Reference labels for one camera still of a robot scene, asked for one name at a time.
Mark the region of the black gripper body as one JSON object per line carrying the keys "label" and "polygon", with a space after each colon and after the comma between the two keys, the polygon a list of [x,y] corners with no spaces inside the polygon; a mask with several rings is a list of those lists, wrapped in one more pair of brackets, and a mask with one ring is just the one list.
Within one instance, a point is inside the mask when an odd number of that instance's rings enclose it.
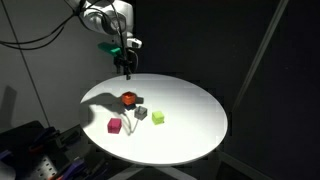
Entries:
{"label": "black gripper body", "polygon": [[120,68],[123,68],[125,71],[125,67],[129,67],[131,72],[135,72],[138,68],[138,55],[132,50],[126,50],[126,56],[121,54],[114,57],[114,65],[120,65]]}

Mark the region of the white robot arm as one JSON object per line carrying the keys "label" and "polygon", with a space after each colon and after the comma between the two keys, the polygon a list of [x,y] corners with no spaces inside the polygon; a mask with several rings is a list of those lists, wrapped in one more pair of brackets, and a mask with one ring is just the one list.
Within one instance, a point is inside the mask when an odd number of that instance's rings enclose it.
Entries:
{"label": "white robot arm", "polygon": [[133,6],[123,0],[64,0],[79,18],[82,25],[104,34],[106,41],[98,48],[113,58],[117,73],[122,72],[131,79],[138,66],[134,49],[142,47],[142,41],[133,36]]}

